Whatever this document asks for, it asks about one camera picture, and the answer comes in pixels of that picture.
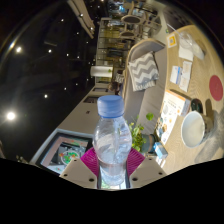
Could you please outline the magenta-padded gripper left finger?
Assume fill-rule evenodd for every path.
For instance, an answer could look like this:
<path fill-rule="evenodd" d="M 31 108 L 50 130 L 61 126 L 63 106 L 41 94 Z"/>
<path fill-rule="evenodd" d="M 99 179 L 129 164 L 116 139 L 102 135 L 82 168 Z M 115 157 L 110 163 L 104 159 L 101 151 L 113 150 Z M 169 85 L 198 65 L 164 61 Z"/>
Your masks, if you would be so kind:
<path fill-rule="evenodd" d="M 98 189 L 99 163 L 94 148 L 90 148 L 81 158 L 72 158 L 60 177 L 78 186 Z"/>

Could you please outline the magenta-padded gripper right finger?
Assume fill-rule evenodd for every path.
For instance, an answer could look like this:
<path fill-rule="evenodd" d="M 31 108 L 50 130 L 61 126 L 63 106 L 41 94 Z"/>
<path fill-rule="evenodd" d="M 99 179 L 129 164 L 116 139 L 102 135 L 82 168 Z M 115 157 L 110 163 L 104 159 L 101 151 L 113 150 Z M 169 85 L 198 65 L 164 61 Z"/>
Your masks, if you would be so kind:
<path fill-rule="evenodd" d="M 144 157 L 132 149 L 126 161 L 126 187 L 140 188 L 166 176 L 153 157 Z"/>

